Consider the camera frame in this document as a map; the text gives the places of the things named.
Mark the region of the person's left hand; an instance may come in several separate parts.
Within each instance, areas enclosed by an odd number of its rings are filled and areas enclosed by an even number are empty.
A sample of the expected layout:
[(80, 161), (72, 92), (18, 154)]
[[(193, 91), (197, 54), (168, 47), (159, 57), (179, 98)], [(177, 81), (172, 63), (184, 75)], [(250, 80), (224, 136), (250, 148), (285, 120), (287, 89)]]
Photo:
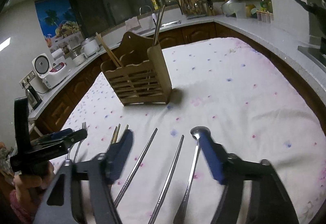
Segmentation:
[(54, 166), (51, 162), (48, 162), (47, 175), (42, 178), (40, 176), (28, 176), (28, 175), (16, 175), (14, 177), (14, 184), (17, 196), (19, 198), (30, 197), (29, 190), (31, 188), (39, 187), (41, 190), (45, 190), (54, 178)]

